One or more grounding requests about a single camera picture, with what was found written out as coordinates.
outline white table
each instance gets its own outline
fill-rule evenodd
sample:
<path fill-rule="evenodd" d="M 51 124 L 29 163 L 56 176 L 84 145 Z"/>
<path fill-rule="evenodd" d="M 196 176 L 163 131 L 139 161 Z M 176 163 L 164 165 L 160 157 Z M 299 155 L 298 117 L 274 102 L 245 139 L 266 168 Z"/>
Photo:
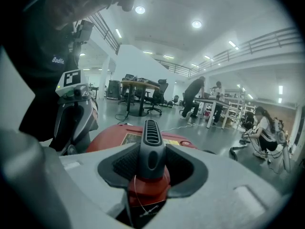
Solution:
<path fill-rule="evenodd" d="M 211 110 L 211 113 L 210 113 L 210 117 L 209 117 L 209 121 L 208 121 L 208 125 L 206 126 L 206 128 L 210 128 L 211 126 L 211 123 L 212 123 L 212 120 L 213 120 L 213 116 L 214 116 L 214 112 L 215 112 L 215 107 L 216 107 L 216 104 L 218 105 L 222 105 L 223 108 L 226 108 L 227 111 L 225 113 L 225 117 L 224 117 L 224 123 L 222 125 L 222 129 L 224 129 L 224 126 L 225 126 L 225 123 L 227 121 L 227 118 L 228 118 L 228 115 L 229 115 L 229 109 L 231 108 L 231 106 L 223 101 L 219 101 L 219 100 L 216 100 L 216 99 L 213 99 L 213 98 L 194 98 L 195 101 L 198 101 L 198 102 L 202 102 L 204 103 L 203 105 L 203 111 L 200 115 L 200 119 L 203 118 L 203 114 L 204 114 L 204 111 L 205 111 L 205 108 L 206 108 L 206 105 L 207 104 L 212 104 L 212 110 Z"/>

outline long hair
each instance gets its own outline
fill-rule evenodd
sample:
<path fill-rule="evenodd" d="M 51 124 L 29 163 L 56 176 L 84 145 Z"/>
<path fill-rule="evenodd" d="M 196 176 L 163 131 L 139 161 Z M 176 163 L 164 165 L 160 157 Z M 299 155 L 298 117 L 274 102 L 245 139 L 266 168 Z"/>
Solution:
<path fill-rule="evenodd" d="M 267 110 L 265 110 L 263 107 L 261 106 L 258 106 L 256 109 L 255 109 L 255 113 L 256 112 L 260 112 L 262 114 L 262 116 L 265 116 L 269 122 L 269 125 L 270 125 L 270 131 L 271 133 L 275 133 L 275 124 L 274 124 L 274 121 L 273 119 L 271 118 L 270 114 L 268 113 Z"/>

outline red machine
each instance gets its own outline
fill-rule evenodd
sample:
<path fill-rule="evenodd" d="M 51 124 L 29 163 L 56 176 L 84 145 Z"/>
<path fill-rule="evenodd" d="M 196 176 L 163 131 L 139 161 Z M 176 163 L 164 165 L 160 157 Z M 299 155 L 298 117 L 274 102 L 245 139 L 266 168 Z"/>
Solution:
<path fill-rule="evenodd" d="M 105 150 L 107 148 L 117 147 L 128 143 L 140 143 L 142 137 L 143 127 L 133 125 L 113 125 L 101 133 L 89 145 L 87 152 L 94 152 Z M 185 137 L 170 133 L 161 133 L 164 144 L 180 145 L 189 148 L 196 148 Z M 156 206 L 156 204 L 163 204 L 166 200 L 166 193 L 171 187 L 170 175 L 165 167 L 164 175 L 159 179 L 145 179 L 141 177 L 134 177 L 129 183 L 129 204 L 131 209 L 143 206 L 146 210 Z"/>

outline ceiling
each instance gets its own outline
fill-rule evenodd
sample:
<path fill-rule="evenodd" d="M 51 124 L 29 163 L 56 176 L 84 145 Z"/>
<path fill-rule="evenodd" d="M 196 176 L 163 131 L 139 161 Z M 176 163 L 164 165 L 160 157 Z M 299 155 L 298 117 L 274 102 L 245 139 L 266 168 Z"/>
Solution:
<path fill-rule="evenodd" d="M 277 103 L 281 97 L 282 104 L 289 105 L 298 103 L 304 95 L 304 75 L 304 64 L 277 64 L 214 75 L 210 83 L 220 81 L 225 89 L 238 89 L 237 85 L 241 84 L 255 99 Z M 284 88 L 282 95 L 279 95 L 279 85 Z"/>
<path fill-rule="evenodd" d="M 155 59 L 168 60 L 192 68 L 190 60 L 206 45 L 241 20 L 257 16 L 275 6 L 273 0 L 135 0 L 144 14 L 111 11 L 125 35 L 122 43 L 153 52 Z M 202 28 L 192 22 L 199 20 Z M 165 59 L 163 55 L 173 56 Z"/>
<path fill-rule="evenodd" d="M 81 46 L 81 53 L 84 56 L 80 56 L 79 68 L 80 69 L 91 69 L 97 70 L 102 68 L 103 62 L 107 58 L 107 53 L 105 53 L 94 41 L 91 39 Z"/>

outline black t-shirt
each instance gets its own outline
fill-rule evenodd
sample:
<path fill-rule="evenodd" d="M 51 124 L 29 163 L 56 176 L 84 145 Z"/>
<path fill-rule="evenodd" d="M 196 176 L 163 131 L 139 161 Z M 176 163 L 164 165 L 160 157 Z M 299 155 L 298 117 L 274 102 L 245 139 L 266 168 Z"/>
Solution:
<path fill-rule="evenodd" d="M 7 49 L 8 54 L 18 51 L 18 57 L 11 57 L 12 62 L 35 93 L 20 130 L 39 141 L 53 137 L 59 99 L 55 89 L 61 75 L 77 69 L 69 53 L 73 25 L 60 31 L 53 29 L 45 19 L 44 3 L 45 0 L 39 0 L 23 13 L 14 48 Z"/>
<path fill-rule="evenodd" d="M 198 78 L 189 85 L 189 87 L 185 90 L 184 94 L 191 97 L 195 97 L 203 86 L 204 86 L 204 80 Z"/>

